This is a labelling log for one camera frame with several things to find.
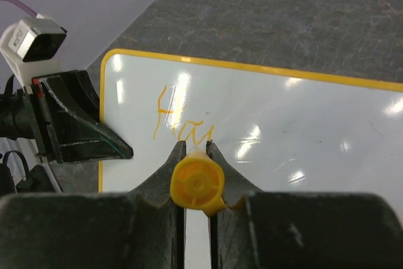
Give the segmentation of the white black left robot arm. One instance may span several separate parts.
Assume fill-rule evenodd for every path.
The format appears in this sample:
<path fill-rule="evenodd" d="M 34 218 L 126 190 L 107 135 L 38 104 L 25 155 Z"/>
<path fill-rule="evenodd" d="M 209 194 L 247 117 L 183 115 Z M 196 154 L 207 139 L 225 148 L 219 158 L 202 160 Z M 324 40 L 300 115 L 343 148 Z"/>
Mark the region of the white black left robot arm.
<path fill-rule="evenodd" d="M 47 163 L 132 159 L 133 149 L 101 122 L 99 98 L 86 71 L 37 76 L 21 89 L 10 77 L 1 93 L 1 137 L 33 140 L 38 164 L 17 149 L 1 153 L 1 195 L 56 192 Z"/>

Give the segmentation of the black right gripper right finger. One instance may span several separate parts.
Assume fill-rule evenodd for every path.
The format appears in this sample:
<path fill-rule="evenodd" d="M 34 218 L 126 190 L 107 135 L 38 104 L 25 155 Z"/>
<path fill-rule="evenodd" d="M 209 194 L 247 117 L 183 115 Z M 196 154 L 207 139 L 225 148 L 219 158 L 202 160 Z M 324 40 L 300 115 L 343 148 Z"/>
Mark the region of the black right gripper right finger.
<path fill-rule="evenodd" d="M 235 170 L 217 145 L 225 208 L 210 219 L 213 268 L 401 268 L 402 226 L 378 195 L 266 192 Z"/>

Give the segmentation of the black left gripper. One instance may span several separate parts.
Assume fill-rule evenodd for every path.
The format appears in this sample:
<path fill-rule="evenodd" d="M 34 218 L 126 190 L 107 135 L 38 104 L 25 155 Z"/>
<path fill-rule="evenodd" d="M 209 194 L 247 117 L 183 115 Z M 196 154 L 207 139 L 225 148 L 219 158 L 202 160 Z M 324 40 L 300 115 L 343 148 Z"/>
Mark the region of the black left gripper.
<path fill-rule="evenodd" d="M 14 90 L 14 79 L 1 93 L 1 137 L 34 140 L 46 163 L 133 158 L 133 149 L 100 121 L 86 71 L 45 76 L 43 93 L 37 84 Z"/>

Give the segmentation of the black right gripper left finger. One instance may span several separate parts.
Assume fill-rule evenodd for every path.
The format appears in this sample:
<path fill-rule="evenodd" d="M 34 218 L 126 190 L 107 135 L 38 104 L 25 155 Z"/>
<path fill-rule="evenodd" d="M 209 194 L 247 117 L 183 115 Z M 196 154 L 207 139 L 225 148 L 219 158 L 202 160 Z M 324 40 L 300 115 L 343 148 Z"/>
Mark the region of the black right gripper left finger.
<path fill-rule="evenodd" d="M 2 268 L 183 268 L 185 212 L 169 194 L 179 141 L 127 193 L 16 193 L 1 199 Z"/>

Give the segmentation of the white marker pen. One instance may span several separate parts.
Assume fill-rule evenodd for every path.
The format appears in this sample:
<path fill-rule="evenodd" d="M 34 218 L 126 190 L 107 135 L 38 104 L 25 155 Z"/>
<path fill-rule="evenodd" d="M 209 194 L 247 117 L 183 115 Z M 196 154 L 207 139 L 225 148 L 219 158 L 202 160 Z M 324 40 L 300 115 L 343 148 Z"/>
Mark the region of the white marker pen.
<path fill-rule="evenodd" d="M 211 218 L 233 208 L 250 187 L 224 158 L 214 159 L 205 148 L 192 150 L 175 165 L 169 194 L 177 206 Z"/>

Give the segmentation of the yellow framed whiteboard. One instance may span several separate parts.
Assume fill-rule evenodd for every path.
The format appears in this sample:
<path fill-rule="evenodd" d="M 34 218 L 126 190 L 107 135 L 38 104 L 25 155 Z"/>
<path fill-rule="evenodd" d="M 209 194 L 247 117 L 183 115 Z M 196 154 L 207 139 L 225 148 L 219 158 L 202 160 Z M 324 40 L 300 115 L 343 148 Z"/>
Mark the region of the yellow framed whiteboard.
<path fill-rule="evenodd" d="M 400 83 L 124 49 L 100 82 L 101 120 L 133 149 L 101 164 L 102 192 L 136 188 L 179 141 L 213 142 L 263 191 L 371 193 L 402 226 Z M 213 268 L 211 218 L 183 210 L 183 268 Z"/>

